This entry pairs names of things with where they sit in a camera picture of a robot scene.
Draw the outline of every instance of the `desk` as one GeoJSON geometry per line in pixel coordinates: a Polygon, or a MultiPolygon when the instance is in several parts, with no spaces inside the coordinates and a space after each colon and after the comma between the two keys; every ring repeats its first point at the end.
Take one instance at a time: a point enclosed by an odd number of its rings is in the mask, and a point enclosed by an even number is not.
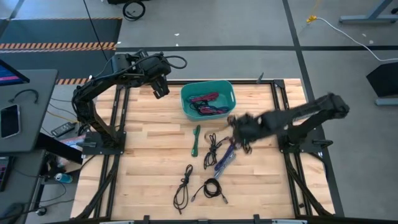
{"type": "MultiPolygon", "coordinates": [[[[305,103],[300,80],[284,81],[290,106],[305,103]]],[[[261,218],[293,218],[284,157],[275,136],[253,144],[251,155],[245,155],[242,150],[236,152],[236,159],[220,177],[229,204],[226,205],[221,196],[208,199],[201,191],[182,215],[173,207],[175,191],[188,164],[193,165],[188,185],[190,197],[206,179],[213,177],[214,167],[203,169],[203,159],[209,151],[203,135],[226,123],[225,119],[189,121],[181,109],[181,87],[170,85],[170,94],[160,100],[155,99],[149,86],[131,89],[125,127],[126,149],[119,164],[112,220],[142,220],[144,215],[150,215],[151,220],[252,219],[254,214],[261,218]],[[198,157],[192,157],[192,131],[198,124],[201,125],[198,157]]],[[[234,92],[237,105],[232,114],[259,114],[274,109],[270,85],[234,85],[234,92]]],[[[107,122],[114,93],[115,88],[110,88],[96,103],[98,114],[107,122]]],[[[229,135],[230,131],[218,134],[217,138],[229,135]]],[[[219,160],[227,147],[218,149],[219,160]]],[[[77,216],[97,191],[102,161],[103,157],[96,156],[81,171],[71,217],[77,216]]],[[[333,213],[322,163],[302,154],[302,164],[309,189],[333,213]]],[[[106,203],[102,204],[103,216],[106,203]]]]}
{"type": "MultiPolygon", "coordinates": [[[[40,133],[58,72],[56,70],[21,70],[20,72],[30,79],[30,83],[0,86],[0,108],[12,105],[8,100],[21,90],[37,90],[39,100],[37,104],[34,103],[35,95],[32,92],[21,93],[15,99],[14,103],[21,108],[21,133],[11,138],[0,139],[0,156],[15,156],[14,168],[33,176],[40,174],[46,151],[81,163],[80,151],[40,133]]],[[[43,186],[37,181],[37,178],[26,177],[11,170],[6,189],[0,192],[0,212],[12,203],[40,200],[43,186]]],[[[33,208],[33,204],[28,205],[25,206],[25,211],[33,208]]],[[[25,219],[26,215],[18,219],[18,222],[24,223],[25,219]]]]}

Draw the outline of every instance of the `white cable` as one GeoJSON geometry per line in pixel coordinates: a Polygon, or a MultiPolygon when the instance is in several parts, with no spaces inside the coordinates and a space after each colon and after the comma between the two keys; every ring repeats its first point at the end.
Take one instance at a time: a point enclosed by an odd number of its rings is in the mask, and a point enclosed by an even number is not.
{"type": "Polygon", "coordinates": [[[389,58],[389,59],[379,59],[373,52],[371,49],[369,49],[367,46],[359,43],[358,41],[354,40],[352,37],[350,37],[348,34],[346,34],[345,32],[337,29],[336,27],[334,27],[333,25],[331,25],[328,21],[326,21],[325,19],[321,18],[321,17],[317,17],[317,19],[322,20],[323,22],[326,22],[331,28],[333,28],[334,30],[341,32],[342,34],[344,34],[346,37],[350,38],[353,42],[361,45],[362,47],[364,47],[366,50],[368,50],[376,59],[378,59],[380,62],[387,62],[387,61],[391,61],[391,60],[398,60],[398,58],[389,58]]]}

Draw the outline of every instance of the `chair wheel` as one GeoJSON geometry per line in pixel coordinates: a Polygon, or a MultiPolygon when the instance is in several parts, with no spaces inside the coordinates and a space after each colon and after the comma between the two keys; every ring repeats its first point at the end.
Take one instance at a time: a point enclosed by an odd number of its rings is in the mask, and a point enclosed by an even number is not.
{"type": "Polygon", "coordinates": [[[43,208],[43,207],[40,207],[39,209],[37,209],[37,211],[36,211],[36,214],[38,215],[38,216],[43,216],[43,215],[45,215],[47,213],[47,208],[43,208]]]}

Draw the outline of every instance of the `black metal frame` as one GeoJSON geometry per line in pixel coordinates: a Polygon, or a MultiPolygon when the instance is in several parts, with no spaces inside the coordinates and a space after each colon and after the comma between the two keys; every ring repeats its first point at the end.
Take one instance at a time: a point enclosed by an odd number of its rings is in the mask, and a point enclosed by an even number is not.
{"type": "MultiPolygon", "coordinates": [[[[168,84],[169,85],[185,85],[189,83],[195,83],[195,82],[203,82],[203,81],[208,81],[208,80],[169,80],[168,84]]],[[[277,88],[280,88],[280,92],[282,93],[282,100],[284,102],[284,108],[288,109],[289,108],[289,102],[287,99],[287,94],[284,86],[284,81],[283,80],[255,80],[255,79],[250,79],[250,80],[228,80],[231,82],[233,85],[243,85],[243,84],[268,84],[271,86],[271,92],[272,92],[272,97],[274,100],[274,106],[276,110],[280,110],[280,105],[278,101],[278,96],[277,96],[277,88]]],[[[114,99],[114,104],[113,104],[113,110],[112,110],[112,116],[111,116],[111,122],[110,126],[115,127],[115,121],[117,117],[117,110],[118,110],[118,103],[119,103],[119,96],[121,94],[121,89],[123,86],[118,86],[116,89],[115,93],[115,99],[114,99]]],[[[126,121],[126,110],[127,110],[127,104],[128,104],[128,99],[129,99],[129,88],[125,88],[125,93],[124,93],[124,101],[123,101],[123,109],[122,109],[122,115],[121,115],[121,120],[120,120],[120,125],[119,125],[119,131],[124,131],[124,125],[126,121]]],[[[385,220],[366,220],[366,219],[360,219],[360,218],[343,218],[343,217],[314,217],[312,216],[312,209],[310,205],[310,201],[314,201],[315,197],[311,194],[311,192],[307,189],[305,185],[305,178],[304,178],[304,173],[303,173],[303,167],[300,159],[300,154],[299,152],[294,153],[295,157],[295,162],[297,166],[297,172],[298,173],[292,173],[292,162],[290,160],[290,154],[289,152],[282,152],[283,157],[285,159],[285,165],[287,169],[287,177],[289,181],[289,189],[290,189],[290,195],[292,198],[292,205],[293,205],[293,210],[295,214],[295,219],[297,221],[299,220],[308,220],[309,223],[336,223],[336,222],[341,222],[341,223],[392,223],[391,221],[385,221],[385,220]],[[295,187],[295,183],[299,185],[299,187],[302,189],[303,193],[303,204],[305,207],[305,211],[307,215],[301,215],[300,214],[300,205],[299,205],[299,200],[297,198],[297,191],[295,187]]],[[[95,212],[94,212],[94,217],[93,218],[84,218],[84,219],[72,219],[67,222],[59,222],[59,223],[100,223],[104,221],[110,221],[111,216],[112,216],[112,209],[113,209],[113,200],[114,200],[114,194],[115,194],[115,188],[116,188],[116,178],[117,178],[117,169],[119,166],[119,160],[120,160],[120,155],[115,155],[114,157],[114,164],[113,167],[116,166],[116,172],[115,174],[111,177],[111,186],[109,190],[109,196],[108,196],[108,203],[106,207],[106,216],[105,217],[100,217],[100,210],[101,210],[101,198],[97,200],[97,203],[94,205],[95,206],[95,212]]],[[[104,187],[103,184],[106,182],[107,178],[107,171],[108,171],[108,164],[109,164],[109,156],[105,155],[104,156],[104,162],[101,170],[101,176],[99,180],[99,186],[102,188],[104,187]]],[[[207,223],[225,223],[225,224],[247,224],[247,223],[255,223],[255,224],[260,224],[260,223],[283,223],[284,220],[278,220],[278,219],[260,219],[259,215],[254,214],[253,219],[248,219],[248,220],[149,220],[149,216],[145,215],[143,220],[134,220],[132,223],[139,223],[139,224],[149,224],[149,223],[197,223],[197,224],[207,224],[207,223]]]]}

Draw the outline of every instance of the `cable connector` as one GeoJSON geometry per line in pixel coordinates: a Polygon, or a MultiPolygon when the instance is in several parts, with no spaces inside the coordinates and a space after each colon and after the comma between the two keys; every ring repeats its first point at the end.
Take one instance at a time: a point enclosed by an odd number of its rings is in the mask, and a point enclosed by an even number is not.
{"type": "Polygon", "coordinates": [[[311,23],[313,21],[315,21],[317,19],[317,16],[311,15],[308,19],[307,19],[307,23],[311,23]]]}

